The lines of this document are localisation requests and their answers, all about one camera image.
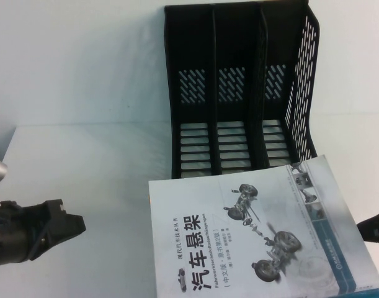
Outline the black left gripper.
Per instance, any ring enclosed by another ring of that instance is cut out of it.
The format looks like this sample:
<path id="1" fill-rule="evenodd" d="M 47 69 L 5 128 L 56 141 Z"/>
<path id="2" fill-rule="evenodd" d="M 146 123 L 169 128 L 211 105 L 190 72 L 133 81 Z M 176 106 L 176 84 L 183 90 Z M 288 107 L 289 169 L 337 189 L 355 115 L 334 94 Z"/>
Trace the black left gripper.
<path id="1" fill-rule="evenodd" d="M 0 266 L 33 261 L 86 231 L 80 215 L 67 214 L 61 199 L 22 207 L 0 202 Z"/>

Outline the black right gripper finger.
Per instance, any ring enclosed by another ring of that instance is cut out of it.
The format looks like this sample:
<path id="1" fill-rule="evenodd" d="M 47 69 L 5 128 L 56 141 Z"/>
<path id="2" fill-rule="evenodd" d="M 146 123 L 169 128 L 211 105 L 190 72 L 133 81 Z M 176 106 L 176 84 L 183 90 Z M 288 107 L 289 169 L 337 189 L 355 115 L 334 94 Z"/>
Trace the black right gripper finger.
<path id="1" fill-rule="evenodd" d="M 379 214 L 357 224 L 365 242 L 379 243 Z"/>

